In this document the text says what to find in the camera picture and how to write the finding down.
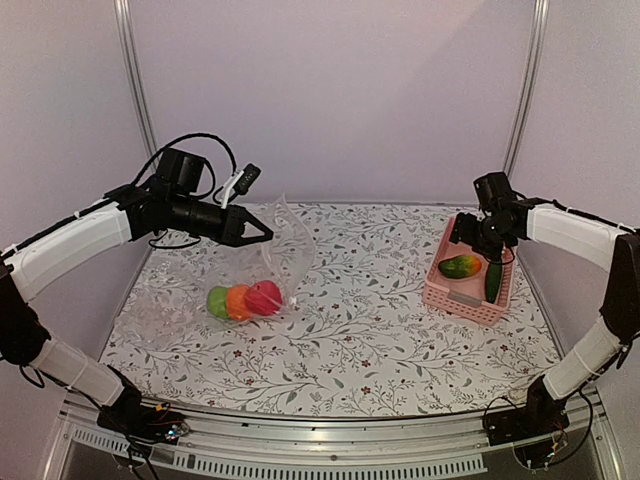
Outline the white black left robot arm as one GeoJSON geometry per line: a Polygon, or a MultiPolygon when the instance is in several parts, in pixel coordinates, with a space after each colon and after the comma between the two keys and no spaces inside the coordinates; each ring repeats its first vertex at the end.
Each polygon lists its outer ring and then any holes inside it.
{"type": "Polygon", "coordinates": [[[180,136],[156,151],[134,177],[85,209],[58,221],[1,253],[1,358],[35,372],[33,384],[50,379],[84,396],[98,411],[98,424],[134,440],[175,443],[189,431],[185,416],[167,403],[143,404],[136,385],[50,333],[32,306],[50,285],[104,253],[167,230],[195,239],[244,247],[267,242],[273,232],[235,199],[248,193],[259,167],[239,167],[230,146],[215,134],[231,164],[222,185],[198,190],[209,160],[178,149],[180,136]]]}

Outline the clear zip top bag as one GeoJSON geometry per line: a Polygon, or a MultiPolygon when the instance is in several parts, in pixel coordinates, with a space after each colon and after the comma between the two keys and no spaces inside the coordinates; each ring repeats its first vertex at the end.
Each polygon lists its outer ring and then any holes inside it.
{"type": "Polygon", "coordinates": [[[256,214],[274,233],[269,242],[215,250],[211,268],[203,277],[207,295],[215,286],[232,287],[244,284],[252,287],[260,281],[270,280],[281,290],[283,304],[278,313],[259,316],[251,313],[246,321],[221,321],[227,329],[248,321],[274,320],[297,305],[296,291],[315,260],[315,244],[308,228],[288,205],[285,196],[259,210],[256,214]]]}

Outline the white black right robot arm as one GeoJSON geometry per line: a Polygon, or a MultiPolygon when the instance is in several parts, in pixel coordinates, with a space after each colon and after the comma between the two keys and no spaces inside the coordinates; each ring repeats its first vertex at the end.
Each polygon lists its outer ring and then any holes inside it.
{"type": "Polygon", "coordinates": [[[568,427],[568,400],[611,367],[620,367],[639,341],[639,231],[561,202],[526,197],[508,176],[485,174],[473,182],[480,216],[459,214],[450,239],[491,264],[524,241],[550,246],[583,262],[578,272],[555,274],[568,294],[566,309],[585,313],[585,326],[561,361],[536,378],[523,406],[489,412],[483,427],[493,445],[551,434],[568,427]]]}

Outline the orange toy fruit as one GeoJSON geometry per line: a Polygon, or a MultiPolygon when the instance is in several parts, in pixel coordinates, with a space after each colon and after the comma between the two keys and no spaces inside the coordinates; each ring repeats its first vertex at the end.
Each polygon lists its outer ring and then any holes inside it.
{"type": "Polygon", "coordinates": [[[238,284],[230,287],[226,293],[226,310],[229,317],[236,321],[246,321],[250,318],[245,295],[249,291],[249,286],[238,284]]]}

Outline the green yellow toy mango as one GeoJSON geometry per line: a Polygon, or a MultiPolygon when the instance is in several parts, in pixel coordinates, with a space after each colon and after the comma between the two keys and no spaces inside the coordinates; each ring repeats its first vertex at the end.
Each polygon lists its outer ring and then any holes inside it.
{"type": "Polygon", "coordinates": [[[482,261],[475,255],[457,255],[438,263],[440,274],[450,280],[464,280],[478,274],[482,261]]]}

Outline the green toy apple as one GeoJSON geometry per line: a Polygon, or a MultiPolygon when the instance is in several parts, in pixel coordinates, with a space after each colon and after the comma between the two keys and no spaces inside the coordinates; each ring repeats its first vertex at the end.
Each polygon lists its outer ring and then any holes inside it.
{"type": "Polygon", "coordinates": [[[215,286],[207,295],[207,311],[216,318],[230,319],[226,302],[228,290],[228,287],[215,286]]]}

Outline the dark green toy cucumber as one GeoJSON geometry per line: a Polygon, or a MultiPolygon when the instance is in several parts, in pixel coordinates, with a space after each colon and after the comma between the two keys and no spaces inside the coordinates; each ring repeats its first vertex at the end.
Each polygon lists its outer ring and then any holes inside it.
{"type": "Polygon", "coordinates": [[[500,293],[503,267],[499,263],[490,263],[485,274],[485,301],[494,304],[500,293]]]}

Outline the red toy apple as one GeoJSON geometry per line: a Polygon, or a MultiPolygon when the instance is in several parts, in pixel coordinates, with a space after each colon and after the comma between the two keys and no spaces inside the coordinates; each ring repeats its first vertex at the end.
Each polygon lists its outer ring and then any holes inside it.
{"type": "Polygon", "coordinates": [[[283,298],[280,288],[272,281],[260,281],[244,295],[248,310],[259,316],[271,316],[279,312],[283,298]]]}

